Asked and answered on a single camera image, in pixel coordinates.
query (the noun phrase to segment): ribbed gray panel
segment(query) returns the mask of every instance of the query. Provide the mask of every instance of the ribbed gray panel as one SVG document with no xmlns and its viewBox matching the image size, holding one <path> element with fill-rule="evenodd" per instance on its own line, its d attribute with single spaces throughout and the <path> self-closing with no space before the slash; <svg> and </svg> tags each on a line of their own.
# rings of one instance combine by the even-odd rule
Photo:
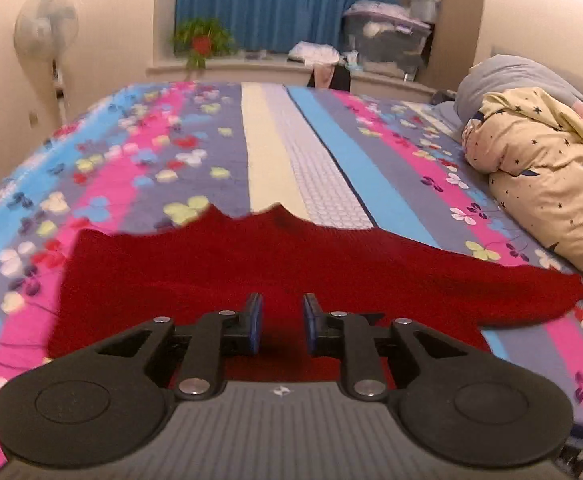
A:
<svg viewBox="0 0 583 480">
<path fill-rule="evenodd" d="M 550 463 L 482 471 L 415 446 L 385 406 L 335 383 L 229 383 L 216 399 L 185 402 L 148 446 L 80 471 L 13 462 L 0 480 L 567 480 Z"/>
</svg>

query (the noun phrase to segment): potted plant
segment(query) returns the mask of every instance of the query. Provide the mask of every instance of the potted plant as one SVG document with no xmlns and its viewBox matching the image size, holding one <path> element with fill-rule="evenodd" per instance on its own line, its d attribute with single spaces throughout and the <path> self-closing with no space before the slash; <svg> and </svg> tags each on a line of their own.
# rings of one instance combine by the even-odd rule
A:
<svg viewBox="0 0 583 480">
<path fill-rule="evenodd" d="M 174 34 L 176 55 L 185 54 L 187 68 L 207 66 L 211 56 L 228 56 L 234 52 L 234 38 L 216 18 L 194 18 L 179 23 Z"/>
</svg>

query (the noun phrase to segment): blue stripe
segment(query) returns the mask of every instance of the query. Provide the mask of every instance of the blue stripe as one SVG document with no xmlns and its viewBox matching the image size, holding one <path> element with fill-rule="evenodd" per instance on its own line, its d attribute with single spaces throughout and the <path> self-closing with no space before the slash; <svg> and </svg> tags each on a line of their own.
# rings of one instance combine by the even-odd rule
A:
<svg viewBox="0 0 583 480">
<path fill-rule="evenodd" d="M 129 107 L 128 99 L 135 96 L 139 101 L 142 94 L 147 91 L 146 86 L 124 89 L 112 96 L 108 105 L 115 104 L 118 107 Z M 81 153 L 76 149 L 77 144 L 88 140 L 98 140 L 102 133 L 115 126 L 122 114 L 118 109 L 109 110 L 107 106 L 98 112 L 88 115 L 86 122 L 76 132 L 61 144 L 54 146 L 48 153 L 46 159 L 29 173 L 25 174 L 18 182 L 15 191 L 23 192 L 30 198 L 34 205 L 38 205 L 46 199 L 49 193 L 56 187 L 62 174 L 55 176 L 49 170 L 55 168 L 60 162 L 65 167 L 71 168 L 81 157 Z M 0 251 L 9 244 L 20 228 L 20 218 L 28 216 L 28 212 L 22 209 L 11 210 L 3 202 L 0 205 Z"/>
<path fill-rule="evenodd" d="M 505 345 L 500 341 L 498 334 L 493 330 L 481 330 L 483 337 L 487 341 L 489 348 L 491 348 L 492 354 L 496 357 L 500 357 L 504 361 L 509 361 L 509 354 L 505 350 Z"/>
<path fill-rule="evenodd" d="M 439 247 L 400 193 L 316 102 L 312 92 L 305 88 L 289 88 L 289 95 L 331 152 L 376 224 L 386 231 Z"/>
</svg>

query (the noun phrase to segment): bed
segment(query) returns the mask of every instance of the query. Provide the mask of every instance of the bed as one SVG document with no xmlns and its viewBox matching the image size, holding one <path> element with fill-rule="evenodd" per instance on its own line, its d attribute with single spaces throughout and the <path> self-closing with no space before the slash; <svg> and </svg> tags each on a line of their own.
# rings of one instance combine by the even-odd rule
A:
<svg viewBox="0 0 583 480">
<path fill-rule="evenodd" d="M 574 272 L 490 198 L 450 133 L 430 105 L 273 84 L 137 85 L 102 100 L 1 186 L 0 387 L 46 362 L 81 228 L 155 232 L 207 202 L 233 217 L 281 202 L 317 224 L 376 224 L 506 266 Z M 483 335 L 558 384 L 583 422 L 583 304 Z"/>
</svg>

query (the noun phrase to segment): metal rivet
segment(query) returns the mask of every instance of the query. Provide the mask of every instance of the metal rivet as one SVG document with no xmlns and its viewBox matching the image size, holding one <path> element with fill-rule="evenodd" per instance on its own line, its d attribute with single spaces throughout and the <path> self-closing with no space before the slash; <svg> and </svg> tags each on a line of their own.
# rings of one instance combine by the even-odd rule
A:
<svg viewBox="0 0 583 480">
<path fill-rule="evenodd" d="M 180 384 L 178 384 L 178 389 L 189 395 L 202 395 L 209 391 L 211 384 L 204 379 L 199 379 L 197 377 L 191 379 L 185 379 Z"/>
<path fill-rule="evenodd" d="M 373 379 L 363 379 L 353 385 L 353 391 L 365 397 L 379 396 L 386 388 L 385 384 Z"/>
</svg>

